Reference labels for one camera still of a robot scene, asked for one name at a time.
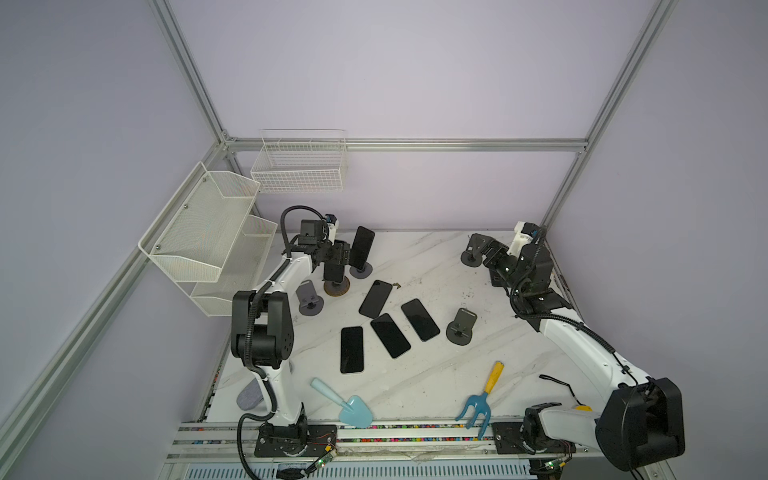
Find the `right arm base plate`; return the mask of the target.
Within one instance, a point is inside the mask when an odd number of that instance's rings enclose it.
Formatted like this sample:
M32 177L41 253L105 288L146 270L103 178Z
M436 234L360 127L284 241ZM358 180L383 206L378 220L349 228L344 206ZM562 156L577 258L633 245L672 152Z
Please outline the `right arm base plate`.
M571 442L547 437L538 427L529 427L523 421L492 422L492 437L496 452L507 454L572 454L575 446Z

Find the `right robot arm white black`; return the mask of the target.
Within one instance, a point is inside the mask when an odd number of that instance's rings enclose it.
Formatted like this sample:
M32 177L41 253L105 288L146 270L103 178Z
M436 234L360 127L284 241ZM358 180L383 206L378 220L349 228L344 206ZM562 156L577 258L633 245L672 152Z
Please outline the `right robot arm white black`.
M556 444L599 450L617 469L633 472L684 454L682 393L668 378L653 378L588 327L554 287L554 262L544 229L527 224L511 245L475 233L462 262L486 267L516 318L552 341L596 389L599 410L544 402L526 409L521 446L534 454Z

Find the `phone from stand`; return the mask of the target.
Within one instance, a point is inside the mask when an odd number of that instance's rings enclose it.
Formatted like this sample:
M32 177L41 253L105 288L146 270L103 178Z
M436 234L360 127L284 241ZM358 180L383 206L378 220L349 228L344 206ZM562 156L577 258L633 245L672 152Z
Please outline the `phone from stand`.
M401 310L422 342L440 334L440 328L419 299L404 303Z
M411 349L410 342L389 314L373 319L370 325L391 358L396 359Z
M341 330L340 372L360 373L364 370L364 333L361 326Z

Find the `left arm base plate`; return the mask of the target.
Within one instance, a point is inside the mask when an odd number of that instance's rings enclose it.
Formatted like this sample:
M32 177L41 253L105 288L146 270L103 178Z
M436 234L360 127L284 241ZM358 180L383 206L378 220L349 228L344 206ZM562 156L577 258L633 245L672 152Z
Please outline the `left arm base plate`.
M257 458L316 458L336 445L338 427L331 424L275 426L265 423L259 428Z

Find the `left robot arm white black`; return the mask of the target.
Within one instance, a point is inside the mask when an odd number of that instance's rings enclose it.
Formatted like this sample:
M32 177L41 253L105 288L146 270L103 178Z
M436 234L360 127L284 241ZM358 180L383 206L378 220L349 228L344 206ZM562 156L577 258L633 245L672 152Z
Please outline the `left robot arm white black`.
M267 279L236 292L232 300L231 353L260 381L268 405L261 419L274 426L295 425L303 415L289 365L295 340L290 302L318 267L323 268L327 284L349 289L350 244L336 238L337 228L338 219L332 214L305 220Z

